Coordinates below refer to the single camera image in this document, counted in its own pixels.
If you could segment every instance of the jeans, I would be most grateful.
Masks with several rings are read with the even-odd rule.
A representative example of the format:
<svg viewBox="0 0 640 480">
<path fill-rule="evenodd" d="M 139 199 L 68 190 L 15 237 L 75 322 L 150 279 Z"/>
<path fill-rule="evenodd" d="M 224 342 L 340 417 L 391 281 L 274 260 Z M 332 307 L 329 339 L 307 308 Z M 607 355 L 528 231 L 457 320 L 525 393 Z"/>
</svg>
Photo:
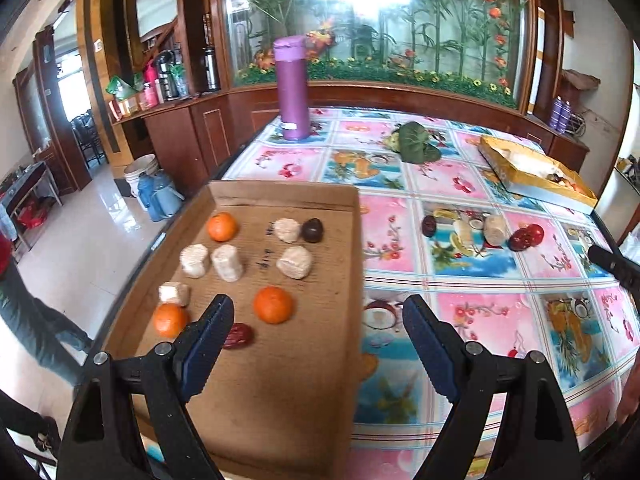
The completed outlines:
<svg viewBox="0 0 640 480">
<path fill-rule="evenodd" d="M 72 386 L 82 382 L 81 365 L 60 343 L 88 352 L 93 341 L 69 318 L 34 298 L 14 262 L 0 276 L 0 317 L 40 366 Z"/>
<path fill-rule="evenodd" d="M 39 433 L 47 434 L 47 424 L 39 413 L 32 412 L 2 390 L 0 390 L 0 422 L 8 430 L 31 438 L 37 438 Z"/>
</svg>

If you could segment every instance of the green grass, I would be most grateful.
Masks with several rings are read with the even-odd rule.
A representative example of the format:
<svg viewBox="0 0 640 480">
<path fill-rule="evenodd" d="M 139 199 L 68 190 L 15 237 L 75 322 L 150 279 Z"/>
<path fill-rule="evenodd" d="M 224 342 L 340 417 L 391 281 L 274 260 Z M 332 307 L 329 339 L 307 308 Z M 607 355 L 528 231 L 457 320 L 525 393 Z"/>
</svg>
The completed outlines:
<svg viewBox="0 0 640 480">
<path fill-rule="evenodd" d="M 468 95 L 509 108 L 516 108 L 513 96 L 501 86 L 468 77 L 460 79 L 451 73 L 416 72 L 410 69 L 388 68 L 380 66 L 374 60 L 343 61 L 335 58 L 330 61 L 316 60 L 316 62 L 308 64 L 307 73 L 311 80 L 360 80 L 407 84 Z M 273 67 L 268 70 L 260 70 L 257 66 L 249 66 L 239 71 L 236 81 L 241 85 L 275 83 L 276 74 Z"/>
</svg>

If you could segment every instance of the gray trousers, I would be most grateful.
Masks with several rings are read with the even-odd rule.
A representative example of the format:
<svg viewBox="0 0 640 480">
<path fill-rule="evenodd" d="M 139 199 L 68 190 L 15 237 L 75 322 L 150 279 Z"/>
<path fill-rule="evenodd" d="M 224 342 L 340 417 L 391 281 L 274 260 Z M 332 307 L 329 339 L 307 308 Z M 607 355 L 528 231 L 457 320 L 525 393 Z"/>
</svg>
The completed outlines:
<svg viewBox="0 0 640 480">
<path fill-rule="evenodd" d="M 93 341 L 69 318 L 34 298 L 13 261 L 0 276 L 0 317 L 40 366 L 72 386 L 82 382 L 81 365 L 60 343 L 88 352 Z"/>
</svg>

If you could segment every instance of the purple bottle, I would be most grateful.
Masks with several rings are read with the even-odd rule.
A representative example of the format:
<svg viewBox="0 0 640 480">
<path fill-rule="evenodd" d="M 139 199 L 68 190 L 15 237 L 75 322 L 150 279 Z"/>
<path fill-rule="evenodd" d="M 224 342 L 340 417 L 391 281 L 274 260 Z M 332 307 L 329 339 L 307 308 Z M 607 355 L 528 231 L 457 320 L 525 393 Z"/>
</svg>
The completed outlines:
<svg viewBox="0 0 640 480">
<path fill-rule="evenodd" d="M 559 134 L 564 134 L 566 131 L 566 126 L 569 124 L 570 118 L 571 105 L 569 104 L 569 101 L 565 101 L 564 105 L 562 105 L 562 111 L 560 112 L 560 120 L 558 121 L 556 132 L 558 132 Z"/>
<path fill-rule="evenodd" d="M 555 130 L 558 127 L 558 121 L 560 120 L 560 112 L 562 111 L 562 99 L 560 96 L 554 100 L 554 106 L 551 108 L 551 118 L 549 119 L 549 127 Z"/>
<path fill-rule="evenodd" d="M 311 132 L 306 90 L 306 37 L 289 36 L 273 42 L 282 136 L 306 139 Z"/>
</svg>

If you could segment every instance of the metal bolt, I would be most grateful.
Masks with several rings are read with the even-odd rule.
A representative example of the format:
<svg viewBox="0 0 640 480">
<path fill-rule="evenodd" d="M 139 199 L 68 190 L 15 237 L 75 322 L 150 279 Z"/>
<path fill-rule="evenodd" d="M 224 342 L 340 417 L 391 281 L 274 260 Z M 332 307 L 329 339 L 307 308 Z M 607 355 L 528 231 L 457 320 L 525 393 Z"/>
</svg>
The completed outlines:
<svg viewBox="0 0 640 480">
<path fill-rule="evenodd" d="M 94 363 L 97 365 L 105 364 L 109 360 L 109 354 L 107 352 L 98 352 L 94 355 Z"/>
<path fill-rule="evenodd" d="M 166 341 L 164 343 L 158 343 L 156 345 L 156 348 L 154 349 L 154 352 L 156 352 L 156 354 L 158 355 L 167 355 L 172 348 L 172 344 L 171 343 L 167 343 Z"/>
<path fill-rule="evenodd" d="M 479 355 L 482 353 L 482 345 L 476 341 L 469 341 L 465 345 L 465 349 L 471 355 Z"/>
<path fill-rule="evenodd" d="M 531 359 L 533 359 L 533 362 L 540 364 L 545 362 L 545 356 L 542 352 L 538 352 L 537 350 L 532 351 L 529 354 L 529 357 L 531 357 Z"/>
</svg>

